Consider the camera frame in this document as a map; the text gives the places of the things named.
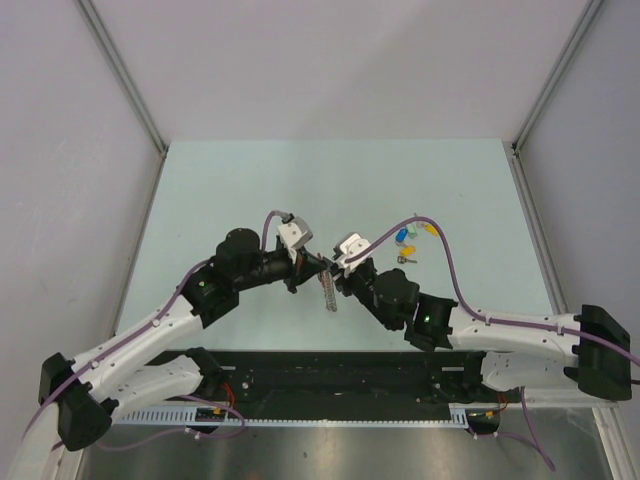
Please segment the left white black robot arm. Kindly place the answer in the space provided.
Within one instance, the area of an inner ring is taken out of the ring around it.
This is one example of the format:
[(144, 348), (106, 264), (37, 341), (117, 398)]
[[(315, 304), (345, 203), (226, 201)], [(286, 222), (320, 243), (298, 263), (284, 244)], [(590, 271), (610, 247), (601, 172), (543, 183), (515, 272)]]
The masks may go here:
[(214, 360), (203, 350), (184, 356), (183, 374), (148, 366), (173, 341), (199, 333), (239, 304), (241, 292), (281, 281), (291, 293), (325, 266), (306, 249), (311, 229), (291, 219), (265, 250), (247, 228), (230, 231), (213, 257), (194, 265), (166, 303), (124, 333), (68, 359), (61, 353), (41, 367), (39, 404), (58, 407), (59, 442), (70, 451), (97, 442), (128, 402), (194, 394), (207, 400), (221, 387)]

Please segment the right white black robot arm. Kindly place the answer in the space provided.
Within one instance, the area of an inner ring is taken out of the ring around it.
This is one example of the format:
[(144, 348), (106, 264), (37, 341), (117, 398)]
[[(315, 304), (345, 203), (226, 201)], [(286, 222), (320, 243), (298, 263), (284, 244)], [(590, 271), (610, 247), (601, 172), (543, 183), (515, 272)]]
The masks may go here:
[(421, 292), (405, 272), (378, 272), (372, 259), (330, 268), (337, 290), (355, 297), (386, 329), (425, 352), (481, 352), (481, 366), (461, 376), (463, 393), (484, 401), (495, 391), (576, 384), (609, 401), (632, 397), (630, 336), (602, 307), (577, 314), (506, 316)]

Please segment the blue key tag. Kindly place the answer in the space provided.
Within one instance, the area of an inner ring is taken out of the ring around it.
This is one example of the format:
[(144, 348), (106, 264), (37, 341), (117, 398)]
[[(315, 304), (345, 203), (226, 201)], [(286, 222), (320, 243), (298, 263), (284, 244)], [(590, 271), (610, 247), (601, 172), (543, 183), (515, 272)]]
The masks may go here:
[(408, 230), (406, 228), (402, 228), (396, 233), (394, 241), (397, 245), (404, 245), (407, 236)]

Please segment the green key tag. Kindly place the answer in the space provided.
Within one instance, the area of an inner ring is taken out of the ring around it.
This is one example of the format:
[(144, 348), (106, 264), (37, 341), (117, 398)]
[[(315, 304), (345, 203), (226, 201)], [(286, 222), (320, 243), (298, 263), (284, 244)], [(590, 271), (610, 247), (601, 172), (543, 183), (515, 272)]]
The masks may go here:
[(418, 235), (418, 231), (414, 223), (408, 223), (405, 225), (405, 229), (407, 231), (409, 238), (416, 238)]

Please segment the black mounting base plate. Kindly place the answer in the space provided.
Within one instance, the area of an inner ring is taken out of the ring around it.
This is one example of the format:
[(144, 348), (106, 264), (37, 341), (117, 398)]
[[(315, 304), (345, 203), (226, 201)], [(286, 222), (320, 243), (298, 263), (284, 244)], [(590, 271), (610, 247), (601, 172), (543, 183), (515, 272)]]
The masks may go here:
[(257, 419), (443, 419), (454, 403), (520, 402), (483, 385), (471, 352), (215, 351), (222, 370), (195, 392)]

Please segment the aluminium right side rail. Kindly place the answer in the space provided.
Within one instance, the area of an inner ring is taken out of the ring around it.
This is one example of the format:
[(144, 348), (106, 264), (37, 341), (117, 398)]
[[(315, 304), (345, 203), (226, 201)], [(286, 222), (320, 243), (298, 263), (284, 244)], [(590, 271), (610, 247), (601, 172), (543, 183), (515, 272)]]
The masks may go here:
[(568, 313), (570, 308), (567, 304), (541, 218), (525, 175), (522, 160), (512, 145), (507, 144), (505, 150), (551, 306), (555, 313)]

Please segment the aluminium left corner post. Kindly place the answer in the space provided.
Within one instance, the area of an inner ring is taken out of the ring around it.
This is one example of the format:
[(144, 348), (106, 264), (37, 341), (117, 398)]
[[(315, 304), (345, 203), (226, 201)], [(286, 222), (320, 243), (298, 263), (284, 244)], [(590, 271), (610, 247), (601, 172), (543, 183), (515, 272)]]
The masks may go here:
[(75, 0), (74, 5), (103, 55), (107, 66), (111, 70), (146, 137), (160, 158), (164, 159), (168, 151), (167, 142), (163, 139), (143, 95), (95, 2), (91, 0)]

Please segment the aluminium corner post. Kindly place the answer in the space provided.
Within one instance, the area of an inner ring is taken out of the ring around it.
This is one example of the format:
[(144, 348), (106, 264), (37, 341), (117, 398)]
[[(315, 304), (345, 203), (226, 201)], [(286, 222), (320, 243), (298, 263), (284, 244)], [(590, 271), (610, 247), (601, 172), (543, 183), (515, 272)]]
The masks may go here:
[(107, 66), (111, 70), (146, 137), (160, 158), (164, 159), (168, 151), (167, 142), (163, 139), (143, 95), (95, 2), (91, 0), (75, 0), (74, 5), (103, 55)]
[(510, 143), (511, 150), (515, 154), (519, 154), (526, 144), (606, 4), (607, 2), (604, 0), (590, 0), (586, 2), (559, 56), (555, 60), (549, 75), (545, 79), (539, 94), (536, 96), (521, 127)]

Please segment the aluminium right corner post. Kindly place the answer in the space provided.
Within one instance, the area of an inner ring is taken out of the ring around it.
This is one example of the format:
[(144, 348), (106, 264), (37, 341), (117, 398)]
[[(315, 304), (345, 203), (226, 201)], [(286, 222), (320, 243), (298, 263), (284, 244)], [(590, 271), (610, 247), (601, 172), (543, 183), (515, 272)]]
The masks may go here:
[(519, 154), (526, 144), (606, 4), (607, 2), (604, 0), (590, 0), (586, 2), (559, 56), (555, 60), (549, 75), (545, 79), (539, 94), (536, 96), (521, 127), (510, 143), (511, 150), (515, 154)]

